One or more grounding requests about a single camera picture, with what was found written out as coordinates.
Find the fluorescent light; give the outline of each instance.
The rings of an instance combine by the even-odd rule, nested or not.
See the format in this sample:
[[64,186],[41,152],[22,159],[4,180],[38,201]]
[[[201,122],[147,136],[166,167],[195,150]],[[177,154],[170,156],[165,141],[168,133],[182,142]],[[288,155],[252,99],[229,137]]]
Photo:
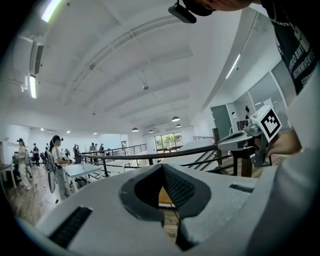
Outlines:
[[36,78],[34,76],[29,76],[29,82],[30,82],[30,92],[31,92],[31,97],[36,99],[37,94],[36,94]]
[[45,22],[49,22],[52,14],[54,13],[55,9],[57,8],[58,4],[61,2],[61,0],[50,0],[49,4],[46,6],[42,16],[41,20]]
[[230,76],[230,74],[231,74],[232,70],[234,70],[234,68],[235,68],[235,66],[237,65],[237,62],[238,62],[238,60],[239,60],[240,56],[241,56],[241,53],[239,53],[238,58],[236,58],[236,60],[235,60],[235,62],[234,62],[234,64],[233,64],[233,66],[232,66],[232,68],[230,69],[230,71],[229,71],[229,73],[228,73],[228,75],[226,76],[226,78],[225,78],[225,79],[228,79],[228,77]]
[[172,122],[177,122],[177,121],[179,121],[180,120],[180,117],[178,117],[178,116],[174,116],[174,117],[172,117]]

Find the black square marker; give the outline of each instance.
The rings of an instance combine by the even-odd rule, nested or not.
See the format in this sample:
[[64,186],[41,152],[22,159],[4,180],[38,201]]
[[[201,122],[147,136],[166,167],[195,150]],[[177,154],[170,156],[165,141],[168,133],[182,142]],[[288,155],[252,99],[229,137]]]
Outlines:
[[269,139],[276,133],[276,131],[281,126],[278,118],[276,117],[274,111],[270,109],[269,113],[261,120],[261,124],[264,127]]

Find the doorway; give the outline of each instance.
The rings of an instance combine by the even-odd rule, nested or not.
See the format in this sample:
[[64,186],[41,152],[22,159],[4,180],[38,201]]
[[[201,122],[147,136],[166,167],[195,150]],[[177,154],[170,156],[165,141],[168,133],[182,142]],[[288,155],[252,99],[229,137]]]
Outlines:
[[231,122],[226,105],[211,108],[215,127],[219,131],[220,140],[229,135]]

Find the white shirt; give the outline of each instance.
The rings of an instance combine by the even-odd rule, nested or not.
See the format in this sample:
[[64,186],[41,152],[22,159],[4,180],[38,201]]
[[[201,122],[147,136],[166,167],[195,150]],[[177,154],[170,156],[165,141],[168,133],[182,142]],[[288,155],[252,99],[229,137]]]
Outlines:
[[61,164],[59,164],[57,162],[58,158],[62,158],[61,151],[57,147],[54,146],[52,151],[51,151],[51,155],[53,157],[54,163],[57,164],[58,166],[61,166]]

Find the white table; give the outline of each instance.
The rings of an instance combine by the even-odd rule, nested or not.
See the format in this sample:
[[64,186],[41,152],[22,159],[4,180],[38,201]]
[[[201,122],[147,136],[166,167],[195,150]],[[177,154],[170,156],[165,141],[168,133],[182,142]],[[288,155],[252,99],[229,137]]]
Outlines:
[[77,184],[76,184],[76,178],[84,176],[85,179],[87,180],[87,182],[89,182],[87,175],[91,174],[93,172],[96,172],[96,171],[99,171],[100,179],[102,180],[103,175],[102,175],[102,170],[101,170],[100,166],[91,165],[89,163],[71,164],[71,165],[64,167],[64,178],[66,181],[68,180],[68,177],[66,175],[66,173],[67,173],[72,180],[74,190],[77,192],[78,188],[77,188]]

